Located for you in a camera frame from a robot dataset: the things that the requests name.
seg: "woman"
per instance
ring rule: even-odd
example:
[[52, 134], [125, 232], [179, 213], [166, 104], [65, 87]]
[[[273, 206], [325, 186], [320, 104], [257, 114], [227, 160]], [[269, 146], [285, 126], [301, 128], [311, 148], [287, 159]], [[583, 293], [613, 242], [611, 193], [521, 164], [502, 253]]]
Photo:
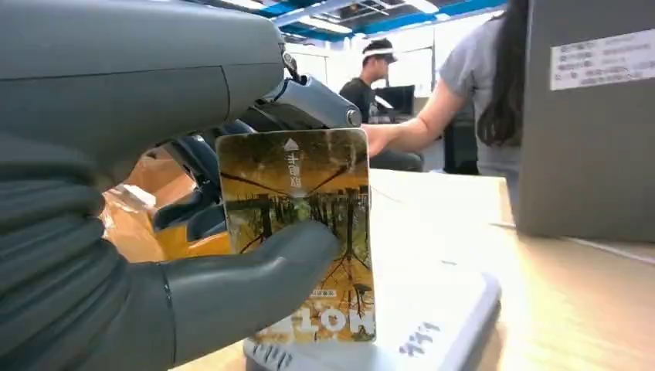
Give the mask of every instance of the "woman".
[[480, 174], [505, 177], [516, 209], [527, 33], [528, 0], [509, 0], [502, 15], [452, 51], [433, 95], [416, 118], [397, 125], [362, 125], [370, 155], [385, 147], [400, 151], [427, 147], [471, 99]]

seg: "wooden table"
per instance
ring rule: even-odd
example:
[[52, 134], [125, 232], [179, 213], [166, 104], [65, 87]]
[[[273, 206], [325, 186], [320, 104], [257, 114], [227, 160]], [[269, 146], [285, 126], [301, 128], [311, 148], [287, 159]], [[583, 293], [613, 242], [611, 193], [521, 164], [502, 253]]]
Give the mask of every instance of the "wooden table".
[[[654, 266], [492, 225], [511, 223], [502, 179], [374, 170], [371, 183], [373, 216], [404, 209], [397, 217], [428, 220], [437, 238], [426, 248], [498, 277], [501, 316], [479, 370], [655, 369]], [[383, 233], [372, 223], [374, 249]], [[176, 371], [244, 369], [237, 343]]]

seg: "card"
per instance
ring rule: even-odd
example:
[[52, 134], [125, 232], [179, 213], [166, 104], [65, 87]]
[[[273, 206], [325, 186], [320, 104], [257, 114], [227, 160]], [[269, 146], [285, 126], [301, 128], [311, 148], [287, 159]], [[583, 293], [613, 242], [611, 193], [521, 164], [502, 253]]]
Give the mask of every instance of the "card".
[[256, 249], [276, 231], [302, 220], [323, 223], [341, 242], [338, 256], [312, 295], [291, 316], [259, 332], [255, 340], [373, 341], [375, 295], [364, 132], [331, 129], [230, 135], [219, 139], [217, 152], [233, 253]]

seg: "gray t-shirt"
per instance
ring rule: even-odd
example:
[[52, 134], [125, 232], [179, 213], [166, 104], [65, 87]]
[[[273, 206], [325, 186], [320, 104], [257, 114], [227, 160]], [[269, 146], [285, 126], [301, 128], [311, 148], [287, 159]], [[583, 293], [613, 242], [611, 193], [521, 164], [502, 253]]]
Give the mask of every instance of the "gray t-shirt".
[[[493, 19], [473, 31], [451, 52], [439, 71], [451, 91], [473, 101], [476, 125], [491, 102], [496, 70], [495, 40], [502, 22]], [[477, 139], [480, 174], [504, 176], [513, 205], [518, 201], [520, 160], [520, 148], [490, 147]]]

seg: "black shirt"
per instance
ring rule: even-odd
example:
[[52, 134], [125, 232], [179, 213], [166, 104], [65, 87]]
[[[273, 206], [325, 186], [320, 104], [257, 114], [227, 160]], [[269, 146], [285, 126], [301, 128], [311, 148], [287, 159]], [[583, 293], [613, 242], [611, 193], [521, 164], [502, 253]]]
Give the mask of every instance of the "black shirt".
[[368, 123], [375, 93], [367, 83], [360, 78], [352, 79], [341, 88], [339, 95], [357, 106], [361, 112], [361, 122]]

